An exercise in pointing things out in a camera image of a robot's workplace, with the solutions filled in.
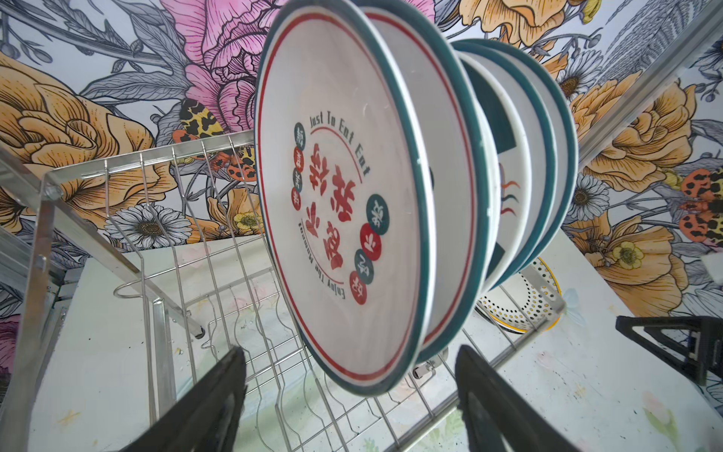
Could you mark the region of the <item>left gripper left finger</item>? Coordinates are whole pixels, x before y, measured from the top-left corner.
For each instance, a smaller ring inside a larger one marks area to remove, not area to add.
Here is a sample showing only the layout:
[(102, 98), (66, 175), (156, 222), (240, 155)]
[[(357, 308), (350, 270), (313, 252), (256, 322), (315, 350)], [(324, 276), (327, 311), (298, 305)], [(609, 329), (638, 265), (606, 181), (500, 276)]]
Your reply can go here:
[(231, 451), (248, 386), (243, 348), (232, 347), (126, 451)]

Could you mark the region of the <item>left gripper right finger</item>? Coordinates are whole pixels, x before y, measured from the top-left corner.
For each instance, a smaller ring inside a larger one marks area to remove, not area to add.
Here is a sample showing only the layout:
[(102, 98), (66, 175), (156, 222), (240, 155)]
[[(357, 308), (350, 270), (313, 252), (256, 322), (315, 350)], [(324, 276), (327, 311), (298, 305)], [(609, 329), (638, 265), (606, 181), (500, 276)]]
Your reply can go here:
[(455, 377), (471, 451), (576, 450), (474, 348), (459, 348)]

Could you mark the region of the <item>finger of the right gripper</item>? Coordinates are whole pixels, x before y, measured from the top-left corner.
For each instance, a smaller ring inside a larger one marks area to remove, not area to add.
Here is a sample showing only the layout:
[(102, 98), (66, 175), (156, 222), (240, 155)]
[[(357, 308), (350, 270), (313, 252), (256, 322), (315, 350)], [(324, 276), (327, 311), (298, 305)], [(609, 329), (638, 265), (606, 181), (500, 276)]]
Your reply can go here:
[(616, 330), (698, 386), (722, 377), (721, 318), (618, 316)]

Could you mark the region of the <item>yellow rimmed white plate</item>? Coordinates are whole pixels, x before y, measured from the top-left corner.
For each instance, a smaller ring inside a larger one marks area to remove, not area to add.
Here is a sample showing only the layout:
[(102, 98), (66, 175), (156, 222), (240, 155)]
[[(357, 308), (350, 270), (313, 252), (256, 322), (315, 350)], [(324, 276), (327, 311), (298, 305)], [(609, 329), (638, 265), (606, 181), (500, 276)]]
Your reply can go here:
[(557, 307), (559, 303), (565, 304), (557, 278), (541, 258), (528, 268), (529, 273), (535, 271), (544, 280), (541, 288), (530, 282), (525, 273), (517, 273), (481, 296), (474, 307), (476, 313), (512, 334), (526, 334), (543, 325), (548, 330), (555, 327), (564, 310)]

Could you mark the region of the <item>chrome wire dish rack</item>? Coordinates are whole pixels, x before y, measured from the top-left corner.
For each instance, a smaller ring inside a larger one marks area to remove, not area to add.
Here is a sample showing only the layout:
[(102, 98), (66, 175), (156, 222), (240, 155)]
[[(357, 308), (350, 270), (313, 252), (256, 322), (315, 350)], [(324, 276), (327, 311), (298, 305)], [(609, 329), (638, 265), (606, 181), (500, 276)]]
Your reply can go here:
[(24, 298), (1, 407), (5, 451), (121, 450), (231, 346), (244, 348), (237, 442), (250, 450), (407, 451), (457, 410), (453, 355), (357, 397), (303, 345), (261, 235), (123, 254), (8, 151), (1, 184), (41, 213), (1, 235), (1, 280)]

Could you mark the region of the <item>red floral pattern plate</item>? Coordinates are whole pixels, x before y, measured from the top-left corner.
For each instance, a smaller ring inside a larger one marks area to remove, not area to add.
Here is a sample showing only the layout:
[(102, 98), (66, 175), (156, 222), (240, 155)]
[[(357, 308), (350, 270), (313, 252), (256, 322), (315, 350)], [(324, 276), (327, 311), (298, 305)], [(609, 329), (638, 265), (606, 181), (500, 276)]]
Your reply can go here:
[(435, 213), (412, 96), (357, 5), (281, 8), (254, 140), (267, 248), (304, 344), (344, 390), (390, 391), (429, 325)]

